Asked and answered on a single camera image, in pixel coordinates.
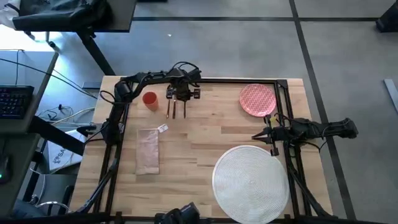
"table leg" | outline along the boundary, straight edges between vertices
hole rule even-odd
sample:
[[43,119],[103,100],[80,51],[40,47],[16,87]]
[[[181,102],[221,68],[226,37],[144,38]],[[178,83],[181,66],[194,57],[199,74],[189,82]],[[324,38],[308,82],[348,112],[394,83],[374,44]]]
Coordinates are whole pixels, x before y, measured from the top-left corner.
[[398,32],[398,1],[376,21],[380,32]]
[[[87,51],[93,57],[95,62],[101,68],[105,75],[116,75],[113,71],[112,67],[106,60],[105,56],[102,54],[100,48],[94,41],[95,34],[92,30],[81,30],[76,32],[79,35],[83,45],[86,47]],[[100,82],[85,82],[83,84],[83,88],[89,89],[100,89],[101,83]]]
[[[36,164],[33,167],[34,171],[36,171],[37,168],[39,168],[39,162],[43,159],[43,151],[44,151],[46,145],[47,145],[47,140],[44,140],[44,142],[42,144],[42,147],[40,148],[40,151],[39,152],[35,151],[34,155],[36,155],[36,162],[35,162]],[[26,190],[25,190],[25,193],[24,193],[24,197],[22,198],[22,200],[24,202],[30,202],[30,200],[32,200],[32,195],[34,193],[34,190],[35,190],[35,187],[36,187],[38,179],[39,179],[39,175],[37,173],[35,173],[35,172],[32,172],[32,174],[30,175],[30,179],[29,179],[29,181],[27,183],[27,187],[26,187]]]
[[37,133],[41,135],[42,138],[47,139],[50,142],[54,142],[55,144],[81,156],[83,155],[85,148],[84,143],[36,116],[32,119],[29,132]]

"woven placemat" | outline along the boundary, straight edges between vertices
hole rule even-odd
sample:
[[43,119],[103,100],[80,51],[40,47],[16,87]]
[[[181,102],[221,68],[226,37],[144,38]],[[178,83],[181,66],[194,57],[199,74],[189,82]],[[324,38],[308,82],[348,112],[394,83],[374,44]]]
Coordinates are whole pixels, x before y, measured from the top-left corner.
[[273,221],[289,199],[282,164],[256,146],[237,146],[220,157],[213,171],[213,191],[223,211],[242,224]]

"keyboard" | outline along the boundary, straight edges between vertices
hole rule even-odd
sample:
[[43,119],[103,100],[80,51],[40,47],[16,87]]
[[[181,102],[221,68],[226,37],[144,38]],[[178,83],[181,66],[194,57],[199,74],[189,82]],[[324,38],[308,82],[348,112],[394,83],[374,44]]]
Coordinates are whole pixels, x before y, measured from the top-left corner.
[[0,85],[0,119],[24,119],[33,89],[32,86]]

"white paper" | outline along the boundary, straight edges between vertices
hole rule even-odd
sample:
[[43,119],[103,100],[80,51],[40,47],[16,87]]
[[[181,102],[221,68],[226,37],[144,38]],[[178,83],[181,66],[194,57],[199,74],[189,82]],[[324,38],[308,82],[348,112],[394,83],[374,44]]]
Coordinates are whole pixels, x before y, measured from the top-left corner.
[[159,130],[160,133],[168,130],[169,127],[167,127],[167,124],[162,124],[160,125],[157,129]]

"desk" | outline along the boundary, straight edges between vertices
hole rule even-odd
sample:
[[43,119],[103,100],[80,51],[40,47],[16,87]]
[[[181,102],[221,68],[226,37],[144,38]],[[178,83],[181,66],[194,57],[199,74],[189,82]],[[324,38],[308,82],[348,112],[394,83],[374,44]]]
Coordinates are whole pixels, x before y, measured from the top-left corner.
[[[94,58],[95,62],[102,69],[105,75],[115,75],[114,70],[109,65],[100,48],[95,44],[95,32],[130,32],[131,21],[136,8],[136,0],[109,0],[111,13],[93,27],[86,27],[80,30],[52,29],[41,30],[30,27],[24,29],[26,32],[46,31],[46,32],[76,32],[80,37],[87,51]],[[30,9],[21,1],[20,16],[31,15]]]
[[[101,89],[113,91],[118,80],[119,77],[104,77]],[[303,81],[288,79],[287,82],[294,117],[311,118]],[[187,118],[183,119],[183,103],[180,102],[177,103],[177,118],[166,119],[166,86],[145,87],[141,96],[130,105],[112,213],[121,211],[128,217],[153,217],[157,212],[168,212],[195,202],[201,216],[226,218],[213,196],[211,176],[214,165],[225,151],[238,145],[250,144],[269,150],[270,146],[251,140],[253,134],[263,129],[262,118],[252,117],[240,107],[239,92],[245,84],[202,83],[201,99],[187,103]],[[160,108],[155,113],[142,103],[142,95],[147,91],[158,95]],[[110,110],[109,103],[98,100],[93,122],[102,123]],[[169,129],[159,134],[160,174],[135,175],[137,129],[156,128],[164,123]],[[280,155],[277,158],[285,166],[282,145],[278,147]],[[72,210],[82,206],[97,186],[104,152],[104,142],[87,145],[70,205]],[[318,149],[302,147],[302,160],[308,188],[331,213]],[[105,189],[101,211],[105,208],[107,192]],[[300,213],[303,213],[302,197],[297,195]],[[291,201],[284,214],[293,215]]]
[[[18,52],[15,50],[0,51],[0,58],[16,61],[19,54],[19,62],[52,73],[58,53],[55,52]],[[1,80],[0,85],[14,85],[16,80],[16,65],[0,61]],[[5,153],[11,156],[12,178],[7,184],[0,185],[0,198],[2,207],[0,216],[7,215],[14,206],[19,189],[24,181],[26,171],[32,156],[37,148],[40,135],[29,133],[28,128],[36,113],[45,87],[50,77],[29,68],[19,66],[18,85],[32,85],[35,90],[29,109],[24,119],[0,119],[0,142],[7,139]]]

